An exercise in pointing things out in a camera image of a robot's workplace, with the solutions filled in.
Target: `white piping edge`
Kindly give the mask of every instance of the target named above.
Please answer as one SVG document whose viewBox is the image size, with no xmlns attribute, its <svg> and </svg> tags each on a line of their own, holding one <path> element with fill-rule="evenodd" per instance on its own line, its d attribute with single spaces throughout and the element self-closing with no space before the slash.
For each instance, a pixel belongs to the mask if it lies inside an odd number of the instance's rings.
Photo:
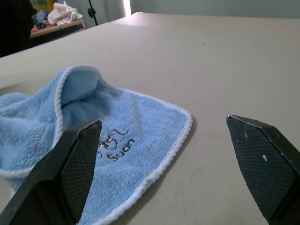
<svg viewBox="0 0 300 225">
<path fill-rule="evenodd" d="M 65 73 L 61 76 L 59 84 L 57 86 L 56 92 L 55 92 L 55 97 L 54 97 L 54 111 L 56 114 L 57 122 L 56 122 L 56 131 L 55 131 L 55 136 L 54 136 L 54 141 L 53 141 L 53 147 L 55 146 L 56 142 L 59 140 L 59 138 L 62 135 L 62 126 L 63 126 L 63 115 L 62 115 L 62 110 L 61 110 L 61 105 L 60 105 L 60 96 L 62 92 L 63 85 L 65 83 L 66 78 L 68 75 L 79 68 L 83 68 L 89 71 L 94 71 L 99 74 L 100 80 L 103 84 L 108 85 L 106 82 L 104 82 L 99 70 L 95 67 L 88 66 L 88 65 L 77 65 L 77 66 L 72 66 L 70 67 Z M 155 168 L 152 173 L 150 173 L 148 176 L 144 178 L 144 180 L 140 183 L 140 185 L 134 190 L 133 194 L 121 205 L 119 205 L 117 208 L 115 208 L 109 215 L 107 215 L 105 218 L 97 221 L 94 223 L 94 225 L 107 225 L 116 220 L 119 216 L 121 216 L 126 210 L 131 208 L 133 204 L 136 203 L 136 201 L 142 196 L 142 194 L 153 184 L 165 171 L 167 166 L 170 165 L 171 161 L 177 154 L 178 150 L 182 146 L 183 142 L 185 141 L 186 137 L 188 136 L 192 123 L 193 123 L 193 118 L 191 114 L 185 110 L 180 108 L 179 106 L 173 105 L 171 103 L 165 102 L 163 100 L 160 100 L 158 98 L 148 96 L 145 94 L 141 94 L 132 90 L 127 90 L 127 89 L 120 89 L 126 92 L 130 92 L 132 94 L 136 94 L 139 96 L 147 97 L 152 100 L 158 101 L 159 103 L 163 104 L 164 106 L 177 110 L 178 112 L 182 113 L 183 115 L 186 116 L 187 120 L 185 122 L 185 125 L 181 131 L 181 133 L 177 136 L 175 142 L 167 152 L 166 156 L 164 159 L 160 162 L 159 166 Z M 33 167 L 27 168 L 25 170 L 19 170 L 19 171 L 3 171 L 0 170 L 0 176 L 3 178 L 24 178 L 26 177 L 30 171 L 32 170 Z"/>
</svg>

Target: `white wall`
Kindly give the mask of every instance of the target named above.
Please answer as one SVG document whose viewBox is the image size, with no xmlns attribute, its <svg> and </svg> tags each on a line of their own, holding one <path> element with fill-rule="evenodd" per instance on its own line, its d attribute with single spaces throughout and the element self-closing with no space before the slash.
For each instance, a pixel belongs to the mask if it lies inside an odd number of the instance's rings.
<svg viewBox="0 0 300 225">
<path fill-rule="evenodd" d="M 69 6 L 76 8 L 77 11 L 83 15 L 86 28 L 95 26 L 94 19 L 90 18 L 88 14 L 88 8 L 90 8 L 89 0 L 66 0 L 66 3 Z M 98 24 L 108 22 L 105 13 L 104 0 L 91 0 L 91 3 L 96 11 L 96 18 Z M 107 6 L 109 18 L 111 21 L 120 19 L 125 16 L 122 0 L 107 0 Z"/>
<path fill-rule="evenodd" d="M 146 13 L 300 18 L 300 0 L 135 0 Z"/>
</svg>

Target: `terry cloth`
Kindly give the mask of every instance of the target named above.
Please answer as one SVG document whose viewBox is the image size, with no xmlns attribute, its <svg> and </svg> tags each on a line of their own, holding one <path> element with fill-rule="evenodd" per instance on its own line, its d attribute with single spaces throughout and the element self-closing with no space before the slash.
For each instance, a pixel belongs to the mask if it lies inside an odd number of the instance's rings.
<svg viewBox="0 0 300 225">
<path fill-rule="evenodd" d="M 103 126 L 79 224 L 111 223 L 170 164 L 192 117 L 168 102 L 108 85 L 94 67 L 68 67 L 31 97 L 0 97 L 0 175 L 16 191 L 63 131 L 95 119 Z"/>
</svg>

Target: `black stand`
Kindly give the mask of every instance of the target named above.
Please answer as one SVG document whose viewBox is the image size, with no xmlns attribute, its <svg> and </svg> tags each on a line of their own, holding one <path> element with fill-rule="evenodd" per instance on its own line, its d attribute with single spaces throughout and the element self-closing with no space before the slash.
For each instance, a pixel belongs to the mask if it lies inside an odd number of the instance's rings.
<svg viewBox="0 0 300 225">
<path fill-rule="evenodd" d="M 89 14 L 89 16 L 90 16 L 90 18 L 94 18 L 94 20 L 95 20 L 95 24 L 96 24 L 96 26 L 98 25 L 98 22 L 97 22 L 97 19 L 96 19 L 96 11 L 95 11 L 95 9 L 93 8 L 93 6 L 92 6 L 92 3 L 91 3 L 91 1 L 89 0 L 89 3 L 90 3 L 90 8 L 88 9 L 88 14 Z"/>
</svg>

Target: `blue towel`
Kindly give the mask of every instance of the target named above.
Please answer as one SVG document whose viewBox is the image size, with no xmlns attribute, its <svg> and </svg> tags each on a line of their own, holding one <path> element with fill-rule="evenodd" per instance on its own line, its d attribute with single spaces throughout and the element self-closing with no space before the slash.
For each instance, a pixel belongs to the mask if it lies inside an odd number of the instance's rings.
<svg viewBox="0 0 300 225">
<path fill-rule="evenodd" d="M 192 117 L 178 106 L 108 85 L 94 67 L 68 67 L 31 97 L 0 97 L 0 176 L 16 191 L 66 129 L 95 119 L 103 127 L 79 224 L 111 223 L 170 164 Z"/>
</svg>

